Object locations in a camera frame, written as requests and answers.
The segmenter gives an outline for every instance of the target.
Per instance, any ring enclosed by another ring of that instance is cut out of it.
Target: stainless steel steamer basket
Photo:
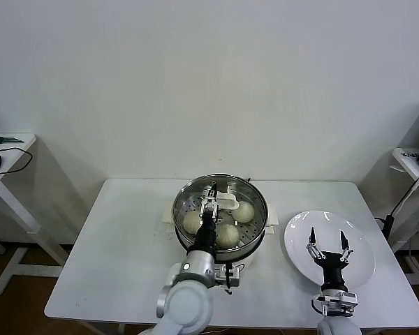
[[[211,185],[216,182],[217,190],[232,193],[237,201],[247,201],[253,205],[255,217],[248,223],[238,223],[231,216],[231,211],[220,210],[218,224],[234,224],[239,230],[239,245],[231,249],[217,247],[216,262],[237,262],[251,255],[260,245],[265,234],[268,210],[267,203],[259,190],[249,182],[228,174],[210,174],[198,177],[185,185],[175,198],[172,207],[172,217],[175,222],[175,232],[182,246],[187,250],[194,242],[195,236],[183,228],[183,218],[190,211],[200,211],[202,197],[207,195]]]

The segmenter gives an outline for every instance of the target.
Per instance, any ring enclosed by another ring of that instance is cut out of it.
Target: black cable
[[[320,311],[319,309],[317,309],[316,307],[315,307],[315,303],[314,303],[314,301],[312,300],[311,301],[311,306],[312,306],[312,308],[314,309],[314,311],[315,312],[317,312],[318,314],[323,314],[323,312],[322,311]],[[346,314],[346,308],[343,308],[343,311],[342,312],[338,312],[338,311],[328,311],[328,316],[343,316],[343,315],[345,315]]]
[[[415,186],[415,184],[419,181],[419,178],[417,178],[414,183],[411,184],[410,188],[407,190],[407,192],[405,192],[404,196],[402,197],[402,199],[396,204],[396,207],[394,207],[394,209],[391,211],[390,215],[392,216],[394,214],[394,212],[396,211],[396,209],[398,208],[398,206],[402,203],[402,201],[404,201],[405,197],[408,195],[408,193],[410,193],[411,189]]]
[[[231,289],[231,284],[230,284],[230,270],[233,269],[233,265],[231,263],[226,263],[225,264],[225,277],[226,277],[226,287],[227,290],[225,290],[225,292],[227,292],[229,295],[232,295],[233,292],[230,291]]]
[[[7,149],[0,149],[0,152],[2,152],[2,151],[9,151],[9,150],[19,150],[21,152],[24,152],[24,153],[26,153],[26,154],[29,155],[29,160],[20,169],[13,170],[13,171],[0,172],[0,174],[9,174],[9,173],[14,173],[14,172],[22,171],[23,169],[25,169],[28,166],[29,162],[31,162],[33,160],[33,155],[31,153],[29,153],[28,151],[25,151],[25,150],[23,150],[21,148],[17,148],[17,147],[7,148]]]

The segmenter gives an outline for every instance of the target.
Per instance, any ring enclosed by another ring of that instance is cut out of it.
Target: white wall
[[[0,0],[7,183],[59,241],[108,177],[359,184],[418,115],[419,0]]]

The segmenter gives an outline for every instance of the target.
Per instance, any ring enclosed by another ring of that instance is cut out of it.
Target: wooden floor
[[[10,260],[14,248],[10,248],[4,255],[0,255],[0,273]],[[27,264],[55,265],[54,261],[39,248],[30,248],[23,259]],[[402,258],[399,263],[405,272],[409,272]],[[55,278],[14,277],[0,296],[0,335],[92,335],[93,333],[77,322],[67,320],[53,320],[45,317],[43,309],[56,283]],[[419,299],[419,287],[413,287]],[[127,325],[126,334],[138,334],[147,326]],[[314,330],[257,330],[257,329],[228,329],[221,333],[229,334],[263,334],[263,335],[313,335]],[[381,335],[419,335],[419,329],[385,330]]]

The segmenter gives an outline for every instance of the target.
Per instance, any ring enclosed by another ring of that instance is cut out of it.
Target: white table
[[[419,164],[417,161],[419,149],[396,148],[392,151],[392,155],[413,180],[419,177]],[[400,226],[392,232],[388,243],[393,252],[399,250],[405,243],[419,231],[419,205],[411,211],[411,215],[400,224]],[[405,257],[406,263],[410,267],[412,274],[407,274],[411,285],[419,285],[419,263],[415,257]]]
[[[419,149],[413,148],[396,148],[392,151],[392,155],[396,158],[396,161],[413,180],[419,177],[418,152]],[[417,231],[419,231],[419,210],[414,211],[397,230],[392,232],[389,238],[391,249],[394,252],[399,250]]]
[[[185,258],[161,217],[184,180],[109,179],[82,228],[45,307],[53,318],[155,323],[156,300],[170,266]],[[376,257],[371,280],[356,290],[353,321],[361,328],[419,327],[419,302],[355,184],[255,181],[276,207],[280,225],[266,235],[232,296],[212,288],[218,327],[316,328],[311,309],[319,287],[292,265],[283,243],[287,222],[323,209],[367,235]]]
[[[23,150],[28,148],[36,141],[34,134],[0,134],[4,137],[15,137],[22,140],[23,143],[3,143],[0,144],[0,149],[7,149],[17,147]],[[10,150],[0,152],[1,167],[0,172],[8,172],[15,170],[18,167],[13,167],[14,164],[25,155],[20,150]],[[8,190],[8,188],[1,182],[5,174],[0,174],[0,198],[21,218],[17,223],[24,229],[25,232],[38,243],[56,262],[64,265],[68,254],[64,249],[43,229],[36,219],[24,208],[19,200]],[[4,252],[3,246],[0,245],[0,253]],[[0,294],[8,285],[9,280],[13,275],[21,276],[49,276],[58,277],[62,268],[50,267],[45,265],[22,265],[20,260],[27,252],[26,248],[18,248],[14,256],[9,261],[8,265],[0,275]]]

